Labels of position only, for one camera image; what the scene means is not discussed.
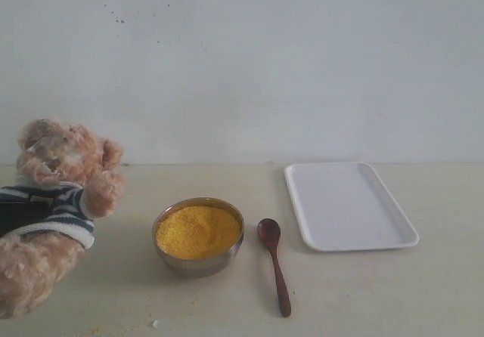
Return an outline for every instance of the beige table surface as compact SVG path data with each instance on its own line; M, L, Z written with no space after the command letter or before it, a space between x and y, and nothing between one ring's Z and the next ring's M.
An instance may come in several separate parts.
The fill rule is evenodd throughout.
M420 234L410 249L323 254L302 241L278 165L126 166L116 214L97 221L84 261L0 336L482 336L484 165L375 165ZM0 184L13 180L0 168ZM159 212L193 196L234 203L246 239L218 275L180 281L157 258ZM261 218L282 227L293 315L279 317ZM151 326L158 320L158 328Z

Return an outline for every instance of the striped shirt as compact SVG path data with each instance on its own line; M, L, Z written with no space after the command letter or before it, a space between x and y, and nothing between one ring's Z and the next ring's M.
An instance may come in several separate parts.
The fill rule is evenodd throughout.
M29 185L16 185L0 188L0 202L25 202L49 200L52 213L43 220L19 227L7 235L27 235L47 231L58 231L67 235L86 249L94 244L93 217L85 207L82 193L84 190L71 182L60 182L55 187L40 189Z

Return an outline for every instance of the bowl rim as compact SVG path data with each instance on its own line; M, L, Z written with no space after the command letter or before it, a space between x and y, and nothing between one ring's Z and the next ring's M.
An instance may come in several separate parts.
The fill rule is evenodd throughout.
M202 259L184 259L184 258L179 258L178 256L174 256L173 254L170 254L170 253L166 252L163 248L161 248L158 245L158 243L157 243L157 230L158 230L158 227L159 227L159 225L160 225L163 217L170 210L172 210L172 209L174 209L176 207L182 206L184 203L193 203L193 202L196 202L196 201L215 201L215 202L222 203L222 204L226 204L227 206L229 206L237 214L237 217L235 217L230 212L231 216L232 217L235 217L235 218L238 218L237 221L240 222L240 233L239 233L239 236L238 236L237 240L235 240L234 244L232 244L230 248L228 248L226 250L223 250L223 251L221 251L221 252L219 252L217 254L214 254L214 255L212 255L212 256L210 256L208 258L202 258ZM192 207L192 206L181 207L180 210L185 209L186 207ZM174 258L175 260L184 261L184 262L198 262L198 261L206 261L206 260L218 258L220 255L223 255L226 252L230 252L232 249L235 249L237 247L240 247L239 246L240 241L244 239L244 228L245 228L244 217L242 216L242 213L240 212L240 210L237 207L235 207L234 205L232 205L231 203L229 203L228 201L225 201L223 199L218 199L218 198L215 198L215 197L208 197L208 196L200 196L200 197L191 197L190 199L183 199L181 201L178 201L176 203L173 203L172 205L170 205L166 209L164 209L157 216L157 218L155 219L155 221L153 223L153 227L151 228L151 236L153 238L153 242L154 242L155 248L157 248L157 250L160 251L160 252L162 252L163 254L168 255L170 258Z

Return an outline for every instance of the teddy bear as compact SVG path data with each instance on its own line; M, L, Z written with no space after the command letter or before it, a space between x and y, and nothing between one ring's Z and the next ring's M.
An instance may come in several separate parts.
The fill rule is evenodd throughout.
M83 125L33 120L18 144L15 184L0 188L0 206L13 207L0 211L0 319L48 299L93 246L93 221L113 212L124 185L121 146Z

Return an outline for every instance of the yellow cornmeal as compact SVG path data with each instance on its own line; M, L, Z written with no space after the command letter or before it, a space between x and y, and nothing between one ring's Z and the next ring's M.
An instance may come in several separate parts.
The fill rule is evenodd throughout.
M237 220L209 206L189 206L171 214L157 229L158 246L181 259L203 259L231 248L240 236Z

